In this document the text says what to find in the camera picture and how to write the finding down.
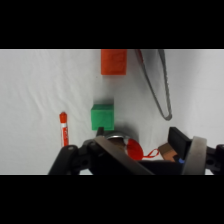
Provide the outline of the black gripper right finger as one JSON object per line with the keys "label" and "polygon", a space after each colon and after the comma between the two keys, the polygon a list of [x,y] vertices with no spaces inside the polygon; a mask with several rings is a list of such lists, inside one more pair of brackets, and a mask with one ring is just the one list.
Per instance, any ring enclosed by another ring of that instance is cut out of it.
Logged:
{"label": "black gripper right finger", "polygon": [[176,127],[169,128],[168,143],[184,161],[183,175],[203,175],[206,169],[224,175],[224,144],[211,148],[205,138],[189,139]]}

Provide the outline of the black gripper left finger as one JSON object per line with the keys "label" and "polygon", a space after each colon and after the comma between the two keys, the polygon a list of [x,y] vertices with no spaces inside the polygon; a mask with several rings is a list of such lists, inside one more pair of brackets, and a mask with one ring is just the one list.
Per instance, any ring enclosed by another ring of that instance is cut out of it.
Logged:
{"label": "black gripper left finger", "polygon": [[94,139],[78,148],[64,146],[56,157],[49,175],[79,175],[82,170],[93,174],[153,175],[149,169],[130,158],[104,136],[100,127]]}

